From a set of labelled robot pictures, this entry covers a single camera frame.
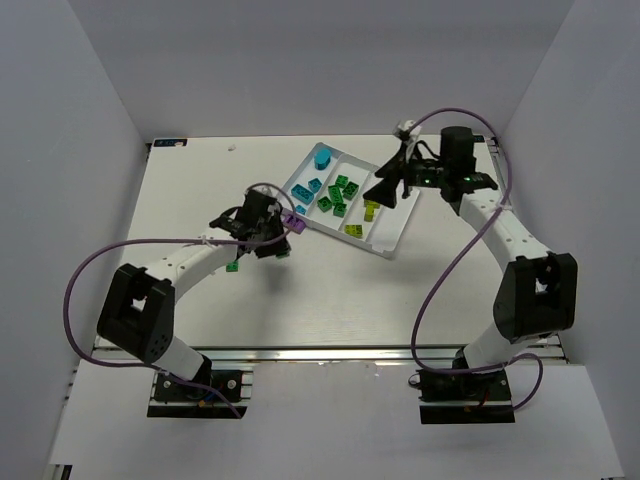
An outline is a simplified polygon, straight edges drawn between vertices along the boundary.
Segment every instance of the wire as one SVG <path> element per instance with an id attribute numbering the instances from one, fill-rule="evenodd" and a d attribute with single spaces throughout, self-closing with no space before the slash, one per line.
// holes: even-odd
<path id="1" fill-rule="evenodd" d="M 409 377 L 409 379 L 407 380 L 407 383 L 409 384 L 409 386 L 410 386 L 411 388 L 416 388 L 416 389 L 417 389 L 417 388 L 420 388 L 420 381 L 415 381 L 415 382 L 412 382 L 412 381 L 411 381 L 411 379 L 412 379 L 413 377 L 417 376 L 417 375 L 420 375 L 420 374 L 419 374 L 419 373 L 414 373 L 414 374 L 413 374 L 413 375 L 411 375 L 411 376 Z"/>
<path id="2" fill-rule="evenodd" d="M 440 113 L 445 113 L 445 112 L 462 113 L 464 115 L 468 115 L 468 116 L 471 116 L 471 117 L 479 120 L 480 122 L 482 122 L 482 124 L 484 124 L 485 127 L 487 127 L 487 129 L 491 132 L 492 136 L 495 137 L 496 139 L 498 139 L 497 131 L 491 126 L 491 124 L 486 119 L 484 119 L 482 116 L 480 116 L 477 113 L 474 113 L 474 112 L 472 112 L 470 110 L 466 110 L 464 108 L 457 108 L 457 107 L 444 107 L 444 108 L 439 108 L 437 110 L 434 110 L 434 111 L 432 111 L 430 113 L 427 113 L 426 115 L 424 115 L 423 117 L 418 119 L 409 128 L 408 132 L 411 132 L 418 125 L 424 123 L 429 118 L 431 118 L 431 117 L 433 117 L 435 115 L 438 115 Z M 489 218 L 487 223 L 485 223 L 483 225 L 483 227 L 480 230 L 478 230 L 478 232 L 471 239 L 471 241 L 460 251 L 460 253 L 458 253 L 458 255 L 452 260 L 452 262 L 444 270 L 444 272 L 442 272 L 442 275 L 440 275 L 440 277 L 436 280 L 436 282 L 434 283 L 433 287 L 431 287 L 431 290 L 429 290 L 429 293 L 427 294 L 427 297 L 424 299 L 424 302 L 422 303 L 422 306 L 420 307 L 420 310 L 418 311 L 418 315 L 416 317 L 416 321 L 415 321 L 415 323 L 413 325 L 413 331 L 411 332 L 411 356 L 413 357 L 413 360 L 421 368 L 423 368 L 423 369 L 425 369 L 425 370 L 427 370 L 427 371 L 429 371 L 431 373 L 439 373 L 439 374 L 442 374 L 442 375 L 465 375 L 465 374 L 470 374 L 470 373 L 489 372 L 489 371 L 493 371 L 493 370 L 496 370 L 496 369 L 504 369 L 507 365 L 511 365 L 511 364 L 513 364 L 513 363 L 515 363 L 515 362 L 517 362 L 519 360 L 525 359 L 525 358 L 533 358 L 533 359 L 535 359 L 538 362 L 538 368 L 539 368 L 538 382 L 536 383 L 536 386 L 534 387 L 532 392 L 522 402 L 520 402 L 515 407 L 513 407 L 513 410 L 517 410 L 517 409 L 523 407 L 524 405 L 526 405 L 531 400 L 531 398 L 533 398 L 535 393 L 538 391 L 538 388 L 540 387 L 540 382 L 542 381 L 543 367 L 542 367 L 542 361 L 536 355 L 534 355 L 532 353 L 523 353 L 523 354 L 520 354 L 520 355 L 516 355 L 515 357 L 513 357 L 511 360 L 509 360 L 506 363 L 499 363 L 499 364 L 495 364 L 495 365 L 487 365 L 487 366 L 484 366 L 484 367 L 436 369 L 436 368 L 428 367 L 427 365 L 425 365 L 420 360 L 420 358 L 418 357 L 417 346 L 416 346 L 416 343 L 417 343 L 417 340 L 418 340 L 418 331 L 420 329 L 420 324 L 422 323 L 422 318 L 424 317 L 424 314 L 425 314 L 425 312 L 427 310 L 427 307 L 429 307 L 429 304 L 433 300 L 433 297 L 435 296 L 436 292 L 440 289 L 440 287 L 442 286 L 444 281 L 451 274 L 451 272 L 456 268 L 456 266 L 458 265 L 458 263 L 460 263 L 460 261 L 464 258 L 464 256 L 467 253 L 469 253 L 469 251 L 476 245 L 476 243 L 478 243 L 480 241 L 482 236 L 489 230 L 489 228 L 491 228 L 491 226 L 496 222 L 496 220 L 498 220 L 498 217 L 502 213 L 502 210 L 504 209 L 505 205 L 509 201 L 509 196 L 511 195 L 511 189 L 513 187 L 513 174 L 512 174 L 512 168 L 511 168 L 511 161 L 509 160 L 509 156 L 507 155 L 507 152 L 504 150 L 504 148 L 502 148 L 502 154 L 504 156 L 504 161 L 505 161 L 505 164 L 506 164 L 506 167 L 507 167 L 507 186 L 506 186 L 506 189 L 504 191 L 504 194 L 503 194 L 502 198 L 500 199 L 500 202 L 498 203 L 495 212 L 493 213 L 493 215 L 491 215 L 491 217 Z"/>
<path id="3" fill-rule="evenodd" d="M 422 145 L 424 148 L 427 149 L 427 152 L 429 152 L 429 154 L 435 158 L 436 160 L 440 160 L 440 155 L 436 155 L 433 150 L 431 150 L 431 147 L 429 146 L 429 144 L 427 144 L 427 142 L 425 140 L 418 140 L 416 142 L 416 146 L 418 145 Z"/>
<path id="4" fill-rule="evenodd" d="M 270 188 L 274 188 L 276 189 L 278 192 L 280 192 L 280 194 L 287 200 L 287 202 L 289 203 L 289 205 L 291 206 L 291 214 L 294 216 L 294 218 L 297 218 L 298 215 L 296 213 L 296 209 L 295 209 L 295 205 L 293 203 L 293 200 L 291 200 L 291 198 L 289 197 L 289 195 L 287 195 L 287 193 L 282 190 L 281 188 L 271 184 L 271 183 L 267 183 L 267 182 L 260 182 L 260 183 L 256 183 L 254 185 L 251 185 L 247 190 L 253 190 L 256 187 L 260 187 L 260 186 L 266 186 L 266 187 L 270 187 Z M 237 246 L 243 246 L 243 247 L 260 247 L 260 246 L 267 246 L 267 245 L 272 245 L 274 243 L 279 242 L 280 240 L 282 240 L 283 238 L 285 238 L 287 235 L 289 235 L 289 233 L 291 232 L 291 228 L 289 228 L 287 226 L 287 230 L 282 234 L 282 235 L 278 235 L 276 238 L 273 238 L 271 240 L 268 241 L 264 241 L 264 242 L 244 242 L 244 241 L 237 241 L 237 240 L 215 240 L 215 239 L 211 239 L 208 240 L 208 244 L 210 245 L 237 245 Z M 80 277 L 80 274 L 84 271 L 85 268 L 87 268 L 87 266 L 93 262 L 95 259 L 97 259 L 98 257 L 104 255 L 107 252 L 110 252 L 111 250 L 115 250 L 116 248 L 122 248 L 122 247 L 126 247 L 129 245 L 146 245 L 146 244 L 178 244 L 178 245 L 193 245 L 193 244 L 198 244 L 198 243 L 202 243 L 203 240 L 202 238 L 138 238 L 138 239 L 134 239 L 134 240 L 124 240 L 121 242 L 115 242 L 112 243 L 110 245 L 107 245 L 105 247 L 102 247 L 101 249 L 93 252 L 91 255 L 89 255 L 87 258 L 85 258 L 82 263 L 76 268 L 76 270 L 73 272 L 73 274 L 71 275 L 71 278 L 69 279 L 69 283 L 67 283 L 67 288 L 65 289 L 64 292 L 64 299 L 62 302 L 62 323 L 64 325 L 64 333 L 67 337 L 67 341 L 69 342 L 69 345 L 71 346 L 71 348 L 73 349 L 73 351 L 76 353 L 76 355 L 78 355 L 82 360 L 85 360 L 86 362 L 89 362 L 93 365 L 98 365 L 100 367 L 110 367 L 110 368 L 131 368 L 131 367 L 144 367 L 144 368 L 150 368 L 152 370 L 155 370 L 157 372 L 161 372 L 162 370 L 158 367 L 156 367 L 155 365 L 146 365 L 142 362 L 122 362 L 122 363 L 116 363 L 116 362 L 105 362 L 104 360 L 98 360 L 97 358 L 93 358 L 90 354 L 86 353 L 85 351 L 82 350 L 82 348 L 80 348 L 80 345 L 78 345 L 78 342 L 76 342 L 74 336 L 73 336 L 73 332 L 71 330 L 71 316 L 70 316 L 70 304 L 71 304 L 71 294 L 73 293 L 73 288 L 75 287 L 76 282 L 78 281 L 78 278 Z M 240 418 L 240 414 L 238 413 L 238 411 L 235 409 L 235 407 L 231 404 L 231 402 L 229 402 L 229 400 L 227 400 L 224 395 L 222 395 L 220 392 L 218 392 L 215 388 L 212 388 L 208 385 L 204 385 L 204 384 L 199 384 L 199 383 L 193 383 L 193 382 L 189 382 L 187 380 L 183 380 L 179 377 L 176 377 L 175 375 L 169 373 L 169 372 L 165 372 L 168 373 L 168 376 L 171 378 L 172 381 L 174 381 L 175 383 L 179 384 L 179 385 L 184 385 L 186 387 L 194 387 L 194 388 L 199 388 L 201 390 L 205 390 L 213 395 L 216 395 L 220 398 L 220 400 L 222 400 L 225 404 L 227 404 L 227 406 L 233 411 L 233 413 Z"/>

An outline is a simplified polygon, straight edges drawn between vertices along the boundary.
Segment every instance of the green block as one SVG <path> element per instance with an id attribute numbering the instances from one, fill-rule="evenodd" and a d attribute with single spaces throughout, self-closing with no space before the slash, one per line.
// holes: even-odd
<path id="1" fill-rule="evenodd" d="M 342 195 L 347 200 L 353 200 L 353 197 L 355 197 L 356 193 L 358 193 L 358 188 L 360 188 L 360 186 L 357 183 L 349 182 L 347 186 L 344 187 Z"/>
<path id="2" fill-rule="evenodd" d="M 373 222 L 373 214 L 375 213 L 375 209 L 372 205 L 367 205 L 367 209 L 364 212 L 364 221 L 365 222 Z"/>
<path id="3" fill-rule="evenodd" d="M 329 198 L 331 199 L 331 203 L 334 205 L 338 205 L 342 203 L 342 194 L 340 193 L 340 187 L 336 185 L 331 185 L 329 188 Z"/>
<path id="4" fill-rule="evenodd" d="M 320 200 L 318 200 L 317 204 L 318 208 L 323 212 L 326 212 L 332 206 L 331 200 L 329 200 L 327 197 L 322 197 Z"/>
<path id="5" fill-rule="evenodd" d="M 344 233 L 355 238 L 362 238 L 362 225 L 345 225 Z"/>
<path id="6" fill-rule="evenodd" d="M 336 178 L 336 185 L 340 188 L 344 188 L 349 183 L 349 177 L 345 177 L 344 175 L 338 175 Z"/>
<path id="7" fill-rule="evenodd" d="M 336 217 L 344 217 L 345 213 L 347 213 L 347 206 L 344 203 L 338 203 L 333 207 L 333 214 Z"/>

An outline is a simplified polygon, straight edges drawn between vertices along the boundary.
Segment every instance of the white table surface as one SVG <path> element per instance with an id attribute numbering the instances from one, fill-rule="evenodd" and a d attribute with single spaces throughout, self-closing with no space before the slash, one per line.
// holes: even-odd
<path id="1" fill-rule="evenodd" d="M 437 136 L 428 141 L 438 148 Z M 398 147 L 392 136 L 301 136 L 153 148 L 129 238 L 200 235 L 242 203 L 247 186 L 284 184 L 317 142 L 378 165 Z M 495 174 L 486 144 L 476 144 L 476 157 L 479 171 Z M 175 331 L 193 346 L 407 345 L 429 288 L 473 234 L 438 191 L 425 189 L 393 260 L 316 231 L 292 234 L 289 258 L 243 257 L 238 273 L 219 270 L 189 291 L 176 307 Z M 143 265 L 174 248 L 129 247 L 123 262 Z M 479 244 L 436 296 L 419 342 L 473 340 L 492 321 L 500 279 Z"/>
<path id="2" fill-rule="evenodd" d="M 589 376 L 547 366 L 516 423 L 420 425 L 412 365 L 260 364 L 240 420 L 147 418 L 153 372 L 81 362 L 51 463 L 71 480 L 621 476 Z M 535 366 L 507 368 L 520 399 Z"/>

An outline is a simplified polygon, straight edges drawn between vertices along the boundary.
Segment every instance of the purple block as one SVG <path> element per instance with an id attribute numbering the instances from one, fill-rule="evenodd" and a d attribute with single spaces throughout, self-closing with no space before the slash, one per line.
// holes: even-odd
<path id="1" fill-rule="evenodd" d="M 307 224 L 301 218 L 294 218 L 290 213 L 284 218 L 282 222 L 286 227 L 291 228 L 294 233 L 300 235 L 302 231 L 307 228 Z"/>

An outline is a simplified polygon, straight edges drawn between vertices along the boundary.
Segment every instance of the dark green block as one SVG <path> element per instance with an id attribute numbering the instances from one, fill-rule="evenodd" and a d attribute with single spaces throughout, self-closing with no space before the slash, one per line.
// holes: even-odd
<path id="1" fill-rule="evenodd" d="M 358 188 L 360 186 L 357 183 L 349 182 L 344 190 L 342 191 L 342 196 L 347 200 L 353 200 L 353 197 L 358 193 Z"/>
<path id="2" fill-rule="evenodd" d="M 327 210 L 329 210 L 333 205 L 331 203 L 331 200 L 329 200 L 327 197 L 322 197 L 320 200 L 318 200 L 317 203 L 318 203 L 318 208 L 323 212 L 326 212 Z"/>
<path id="3" fill-rule="evenodd" d="M 333 207 L 333 214 L 336 217 L 344 217 L 345 213 L 347 213 L 347 206 L 344 203 L 339 203 Z"/>
<path id="4" fill-rule="evenodd" d="M 345 177 L 344 175 L 338 175 L 336 178 L 336 186 L 340 188 L 344 188 L 349 183 L 349 177 Z"/>
<path id="5" fill-rule="evenodd" d="M 331 185 L 329 188 L 329 198 L 331 199 L 331 203 L 334 205 L 338 205 L 342 203 L 342 194 L 340 193 L 340 187 L 336 185 Z"/>

